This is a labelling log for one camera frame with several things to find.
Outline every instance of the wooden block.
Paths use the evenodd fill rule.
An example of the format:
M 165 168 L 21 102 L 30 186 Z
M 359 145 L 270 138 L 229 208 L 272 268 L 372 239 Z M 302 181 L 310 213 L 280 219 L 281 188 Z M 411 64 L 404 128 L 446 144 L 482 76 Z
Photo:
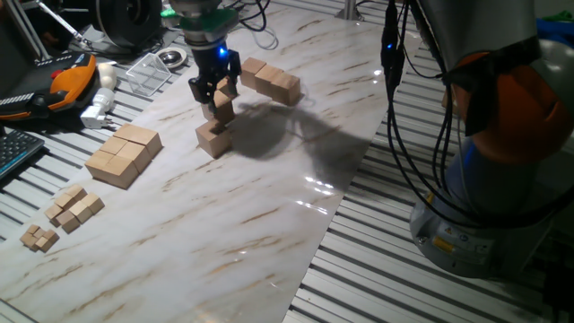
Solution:
M 196 134 L 199 146 L 213 158 L 218 158 L 231 148 L 229 129 L 215 119 L 196 129 Z
M 231 98 L 222 92 L 216 91 L 213 96 L 213 102 L 217 108 L 217 113 L 215 115 L 209 110 L 207 104 L 202 104 L 201 109 L 204 113 L 204 117 L 207 120 L 216 119 L 224 125 L 227 125 L 235 118 L 235 112 L 233 111 L 233 102 Z
M 38 249 L 42 250 L 42 252 L 48 252 L 59 239 L 60 237 L 54 231 L 48 230 L 48 232 L 44 233 L 44 235 L 38 239 L 35 245 Z
M 145 149 L 144 145 L 131 142 L 127 143 L 124 148 L 117 153 L 117 156 L 134 162 L 134 165 L 140 174 L 152 161 L 152 156 L 150 156 L 150 153 Z
M 264 61 L 252 57 L 248 58 L 241 66 L 241 84 L 255 90 L 255 75 L 261 71 L 265 65 L 267 65 L 267 63 Z
M 38 247 L 36 247 L 36 242 L 38 242 L 38 238 L 34 237 L 31 233 L 24 233 L 20 238 L 20 241 L 24 244 L 24 246 L 30 248 L 32 251 L 37 251 Z
M 76 201 L 74 200 L 74 198 L 67 195 L 66 193 L 62 194 L 59 198 L 56 199 L 56 201 L 54 201 L 56 205 L 60 206 L 64 210 L 67 210 L 70 207 L 72 207 L 72 205 L 74 205 L 75 202 Z
M 161 145 L 160 134 L 158 134 L 157 131 L 134 126 L 128 123 L 118 129 L 114 134 L 114 137 L 144 145 L 152 158 L 160 152 L 161 148 L 163 148 Z
M 299 77 L 281 73 L 271 82 L 271 98 L 275 102 L 294 106 L 301 96 L 301 80 Z
M 39 226 L 38 226 L 38 225 L 32 224 L 32 225 L 30 226 L 30 228 L 28 228 L 28 230 L 26 231 L 26 233 L 34 234 L 34 233 L 36 233 L 36 231 L 37 231 L 38 229 L 39 229 Z
M 100 150 L 106 153 L 117 154 L 126 144 L 126 139 L 112 136 L 100 147 Z
M 105 178 L 101 179 L 115 187 L 127 189 L 139 176 L 133 161 L 114 156 L 104 168 Z
M 34 236 L 34 238 L 38 238 L 40 239 L 44 233 L 46 233 L 46 231 L 44 231 L 43 229 L 38 229 L 36 232 L 34 232 L 34 234 L 32 234 Z
M 93 213 L 86 204 L 82 201 L 76 202 L 74 206 L 70 207 L 70 212 L 80 221 L 80 223 L 85 223 L 88 221 Z
M 223 94 L 225 94 L 227 97 L 233 100 L 235 99 L 235 97 L 237 97 L 237 94 L 231 93 L 230 83 L 231 79 L 229 78 L 229 76 L 224 77 L 221 81 L 217 83 L 217 91 L 221 91 Z
M 60 223 L 56 220 L 56 217 L 59 216 L 62 212 L 64 212 L 63 208 L 58 205 L 52 205 L 48 208 L 48 210 L 44 211 L 44 214 L 48 217 L 50 223 L 52 223 L 55 227 L 59 227 Z
M 272 96 L 271 83 L 277 78 L 277 76 L 283 73 L 282 69 L 273 67 L 271 65 L 265 65 L 257 74 L 255 74 L 255 89 L 258 93 L 266 95 L 268 97 Z
M 96 214 L 105 206 L 101 199 L 93 193 L 90 193 L 84 197 L 82 199 L 82 203 L 87 205 L 93 214 Z
M 48 230 L 46 233 L 44 233 L 42 237 L 46 238 L 48 241 L 52 243 L 56 243 L 56 241 L 60 239 L 60 236 L 58 236 L 57 233 L 53 230 Z
M 57 217 L 57 220 L 62 223 L 62 229 L 68 234 L 76 230 L 80 226 L 80 221 L 70 211 L 65 211 Z
M 106 153 L 103 151 L 96 151 L 90 159 L 85 163 L 86 168 L 90 172 L 91 176 L 95 179 L 102 179 L 106 177 L 103 169 L 106 167 L 109 161 L 114 158 L 111 153 Z
M 82 200 L 84 196 L 88 195 L 86 190 L 78 184 L 73 184 L 65 193 L 73 197 L 76 202 Z

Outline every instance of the keyboard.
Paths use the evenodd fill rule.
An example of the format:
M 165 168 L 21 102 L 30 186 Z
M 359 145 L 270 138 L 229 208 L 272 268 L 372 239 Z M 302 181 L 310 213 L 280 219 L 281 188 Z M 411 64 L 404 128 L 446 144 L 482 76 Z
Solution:
M 40 150 L 42 146 L 44 146 L 43 140 L 18 130 L 0 137 L 0 179 Z

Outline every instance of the white power adapter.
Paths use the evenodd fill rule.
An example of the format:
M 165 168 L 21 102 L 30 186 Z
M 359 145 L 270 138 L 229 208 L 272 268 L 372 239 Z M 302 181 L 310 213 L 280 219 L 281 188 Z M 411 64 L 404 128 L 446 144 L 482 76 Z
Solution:
M 80 116 L 83 125 L 89 129 L 101 129 L 109 126 L 111 120 L 106 118 L 106 112 L 111 108 L 115 96 L 110 89 L 99 89 L 91 101 L 92 105 L 86 108 Z

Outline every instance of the clear plastic tray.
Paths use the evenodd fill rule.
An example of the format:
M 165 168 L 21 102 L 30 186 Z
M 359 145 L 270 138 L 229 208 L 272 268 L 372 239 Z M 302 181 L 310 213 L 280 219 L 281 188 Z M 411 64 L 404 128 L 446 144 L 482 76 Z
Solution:
M 129 86 L 136 94 L 150 96 L 171 77 L 168 67 L 155 54 L 148 54 L 126 73 Z

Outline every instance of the white marble surface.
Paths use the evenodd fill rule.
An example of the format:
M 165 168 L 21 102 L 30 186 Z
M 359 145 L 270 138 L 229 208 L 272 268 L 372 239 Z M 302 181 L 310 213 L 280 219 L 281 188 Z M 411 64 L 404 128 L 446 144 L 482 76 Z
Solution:
M 105 209 L 57 229 L 46 255 L 0 246 L 0 298 L 40 322 L 282 320 L 387 103 L 381 26 L 280 5 L 268 18 L 278 49 L 245 30 L 228 45 L 300 76 L 307 98 L 285 108 L 240 86 L 235 149 L 213 161 L 197 146 L 192 67 L 135 121 L 165 148 L 130 189 L 83 169 L 73 182 Z M 14 236 L 31 223 L 52 228 L 38 212 Z

